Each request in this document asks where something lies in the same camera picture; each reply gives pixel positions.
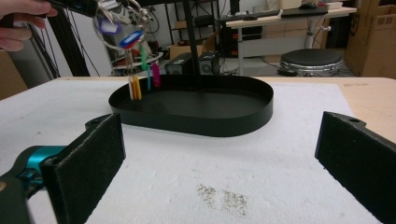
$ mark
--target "table leg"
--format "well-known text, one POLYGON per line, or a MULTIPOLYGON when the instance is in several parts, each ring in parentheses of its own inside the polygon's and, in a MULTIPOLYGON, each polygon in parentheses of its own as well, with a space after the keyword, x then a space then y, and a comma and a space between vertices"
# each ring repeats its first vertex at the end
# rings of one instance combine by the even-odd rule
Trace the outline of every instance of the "table leg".
POLYGON ((306 37, 306 42, 305 42, 305 48, 306 49, 312 49, 312 46, 314 46, 314 32, 315 32, 315 20, 309 19, 308 21, 308 33, 306 37))
POLYGON ((239 76, 244 75, 244 54, 243 54, 243 42, 242 39, 242 28, 238 28, 238 65, 239 65, 239 76))

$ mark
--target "desk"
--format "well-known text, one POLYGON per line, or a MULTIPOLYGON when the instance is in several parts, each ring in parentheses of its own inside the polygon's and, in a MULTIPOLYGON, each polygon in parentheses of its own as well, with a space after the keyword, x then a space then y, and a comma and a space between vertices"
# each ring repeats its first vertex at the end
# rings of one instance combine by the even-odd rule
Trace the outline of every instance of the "desk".
MULTIPOLYGON (((213 138, 122 125, 127 158, 88 223, 377 223, 314 152, 323 108, 396 142, 396 80, 260 79, 275 89, 275 110, 256 132, 213 138), (324 107, 302 108, 302 97, 324 107), (279 118, 292 122, 277 127, 279 118)), ((0 101, 0 174, 30 146, 68 145, 85 122, 111 113, 108 97, 125 83, 66 77, 0 101)), ((29 204, 36 223, 55 223, 47 192, 29 204)))
POLYGON ((284 46, 285 49, 290 51, 291 49, 302 49, 304 47, 304 42, 306 40, 306 45, 312 46, 314 41, 313 36, 301 36, 299 38, 295 37, 281 37, 281 38, 271 38, 271 39, 257 39, 243 41, 242 39, 242 28, 252 27, 252 26, 264 26, 270 24, 280 24, 286 22, 297 22, 306 21, 309 22, 310 33, 313 33, 315 29, 316 22, 320 19, 329 19, 336 17, 345 17, 350 13, 356 12, 356 8, 352 7, 341 7, 338 9, 329 10, 329 13, 323 16, 316 17, 299 17, 299 18, 287 18, 282 19, 278 16, 263 17, 258 18, 256 21, 228 21, 226 23, 227 27, 232 29, 238 29, 238 62, 239 62, 239 75, 244 75, 244 57, 262 56, 264 52, 267 54, 282 54, 286 51, 279 50, 277 46, 284 46))

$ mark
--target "human hand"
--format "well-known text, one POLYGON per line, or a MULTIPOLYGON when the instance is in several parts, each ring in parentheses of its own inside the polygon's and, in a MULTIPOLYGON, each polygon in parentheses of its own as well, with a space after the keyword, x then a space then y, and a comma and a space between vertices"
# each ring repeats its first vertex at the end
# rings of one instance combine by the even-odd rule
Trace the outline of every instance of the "human hand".
MULTIPOLYGON (((0 0, 0 20, 6 15, 14 14, 14 21, 30 23, 40 29, 45 28, 43 18, 37 15, 54 17, 58 12, 49 2, 40 0, 0 0)), ((0 27, 0 49, 18 51, 23 49, 22 41, 29 39, 32 33, 29 29, 0 27)))

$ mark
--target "black stool seat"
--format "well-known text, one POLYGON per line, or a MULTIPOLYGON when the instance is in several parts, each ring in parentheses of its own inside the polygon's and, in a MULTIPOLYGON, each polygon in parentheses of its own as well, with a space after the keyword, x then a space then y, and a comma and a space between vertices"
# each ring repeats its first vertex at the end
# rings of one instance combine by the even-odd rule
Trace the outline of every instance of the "black stool seat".
POLYGON ((298 71, 328 71, 338 68, 343 56, 331 49, 298 49, 285 53, 280 65, 298 71))

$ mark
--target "black oval tray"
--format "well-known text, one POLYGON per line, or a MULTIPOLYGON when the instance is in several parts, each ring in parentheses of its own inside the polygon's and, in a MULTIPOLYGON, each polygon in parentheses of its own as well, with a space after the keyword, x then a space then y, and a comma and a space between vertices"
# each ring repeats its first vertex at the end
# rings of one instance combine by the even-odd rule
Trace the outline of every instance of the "black oval tray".
POLYGON ((148 91, 140 79, 142 100, 131 100, 126 84, 108 102, 125 124, 214 137, 253 132, 273 115, 273 89, 253 77, 165 75, 161 82, 148 91))

